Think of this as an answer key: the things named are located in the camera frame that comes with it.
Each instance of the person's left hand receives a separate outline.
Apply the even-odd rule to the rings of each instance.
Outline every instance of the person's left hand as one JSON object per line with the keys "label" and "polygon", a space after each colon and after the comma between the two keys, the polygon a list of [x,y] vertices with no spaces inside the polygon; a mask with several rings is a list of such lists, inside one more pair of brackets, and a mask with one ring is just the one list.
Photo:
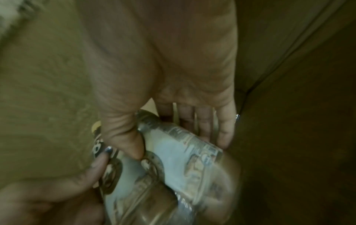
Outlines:
{"label": "person's left hand", "polygon": [[1,225],[101,225],[104,208],[92,188],[109,160],[102,153],[84,172],[21,181],[0,190]]}

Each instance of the bottle label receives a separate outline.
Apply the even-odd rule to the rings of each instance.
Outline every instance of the bottle label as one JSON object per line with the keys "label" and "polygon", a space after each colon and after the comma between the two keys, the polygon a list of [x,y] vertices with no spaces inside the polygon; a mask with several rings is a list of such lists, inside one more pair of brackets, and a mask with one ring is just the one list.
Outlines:
{"label": "bottle label", "polygon": [[164,182],[191,203],[203,209],[202,198],[211,188],[212,166],[222,157],[222,150],[199,139],[172,123],[162,123],[153,116],[142,118],[139,130],[145,138],[147,158],[155,156],[156,173]]}
{"label": "bottle label", "polygon": [[[93,154],[98,157],[107,145],[103,142],[100,128],[94,132]],[[145,191],[154,183],[140,162],[114,149],[103,177],[99,180],[105,209],[111,224],[130,220]]]}

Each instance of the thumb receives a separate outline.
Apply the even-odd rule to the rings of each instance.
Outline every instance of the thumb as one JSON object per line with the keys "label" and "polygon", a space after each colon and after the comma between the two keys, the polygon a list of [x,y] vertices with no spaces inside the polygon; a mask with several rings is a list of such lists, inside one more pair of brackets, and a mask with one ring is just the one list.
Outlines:
{"label": "thumb", "polygon": [[104,174],[109,154],[100,154],[89,169],[69,177],[22,181],[7,187],[13,200],[61,202],[91,189]]}
{"label": "thumb", "polygon": [[142,159],[144,142],[137,131],[134,113],[102,115],[102,135],[104,142],[122,150],[134,159]]}

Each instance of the hand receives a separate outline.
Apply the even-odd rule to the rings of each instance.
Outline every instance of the hand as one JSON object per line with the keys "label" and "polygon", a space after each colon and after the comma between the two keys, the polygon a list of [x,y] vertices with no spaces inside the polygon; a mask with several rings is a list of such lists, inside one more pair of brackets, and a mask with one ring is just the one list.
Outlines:
{"label": "hand", "polygon": [[85,59],[105,141],[143,155],[134,112],[153,98],[161,118],[178,106],[181,126],[209,141],[212,109],[217,146],[234,134],[237,21],[233,0],[78,0]]}
{"label": "hand", "polygon": [[101,225],[104,209],[92,189],[103,175],[109,155],[68,178],[13,183],[0,190],[1,225]]}

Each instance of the brown bottle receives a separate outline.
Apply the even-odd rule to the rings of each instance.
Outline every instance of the brown bottle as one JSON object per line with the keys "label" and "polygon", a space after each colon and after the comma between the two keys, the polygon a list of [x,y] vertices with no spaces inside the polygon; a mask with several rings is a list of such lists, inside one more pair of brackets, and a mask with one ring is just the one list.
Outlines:
{"label": "brown bottle", "polygon": [[[100,125],[92,127],[95,157],[110,148],[101,138]],[[112,225],[164,225],[177,210],[174,192],[148,174],[139,161],[116,149],[99,186]]]}
{"label": "brown bottle", "polygon": [[223,224],[237,201],[241,168],[221,149],[145,110],[136,113],[144,136],[143,167],[187,199],[206,219]]}

